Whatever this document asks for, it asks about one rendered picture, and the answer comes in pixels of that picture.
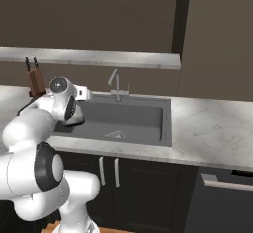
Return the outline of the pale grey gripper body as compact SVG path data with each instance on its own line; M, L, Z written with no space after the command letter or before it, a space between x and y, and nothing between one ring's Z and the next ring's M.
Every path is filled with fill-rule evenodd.
M81 107L77 105L73 117L70 120L65 121L63 124L65 126L71 126L71 125L79 125L84 122L85 122L85 117L84 117L83 111Z

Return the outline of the dark cabinet door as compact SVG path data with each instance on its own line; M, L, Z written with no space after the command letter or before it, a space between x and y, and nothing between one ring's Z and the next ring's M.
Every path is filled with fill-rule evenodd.
M59 155L66 170L89 172L95 174L101 180L100 156L63 151L60 151ZM105 183L101 185L96 198L87 203L87 210L99 227L111 228L114 226L110 179L105 180Z
M198 168L119 158L114 184L117 229L133 233L184 233Z

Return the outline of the grey kitchen sink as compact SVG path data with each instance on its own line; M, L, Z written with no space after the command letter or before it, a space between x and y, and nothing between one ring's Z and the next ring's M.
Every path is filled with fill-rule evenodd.
M54 130L58 136L172 146L171 100L96 95L91 102L80 101L85 122Z

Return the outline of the grey metal tap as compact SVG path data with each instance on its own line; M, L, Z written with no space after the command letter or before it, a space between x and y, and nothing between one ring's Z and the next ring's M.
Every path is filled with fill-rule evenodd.
M112 84L115 84L116 88L111 90L110 93L115 97L116 102L120 102L122 100L122 96L129 96L130 91L129 90L121 90L120 89L120 75L118 69L115 69L109 80L108 85L111 86Z

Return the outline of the brown wooden knife block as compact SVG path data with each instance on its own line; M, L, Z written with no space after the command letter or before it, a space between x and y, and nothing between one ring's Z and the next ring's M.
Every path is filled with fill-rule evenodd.
M46 93L42 72L39 69L31 68L27 71L28 84L30 87L29 95L39 97Z

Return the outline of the dark dishwasher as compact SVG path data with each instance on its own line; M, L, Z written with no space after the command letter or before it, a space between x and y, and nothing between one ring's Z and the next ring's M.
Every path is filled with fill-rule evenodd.
M201 168L196 183L193 233L253 233L253 192L207 187L201 174L253 186L253 172Z

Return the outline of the marble wall shelf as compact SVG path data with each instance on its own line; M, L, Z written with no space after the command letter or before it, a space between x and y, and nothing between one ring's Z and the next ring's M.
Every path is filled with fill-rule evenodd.
M39 63L181 69L180 55L171 53L0 47L0 61L22 62L26 57Z

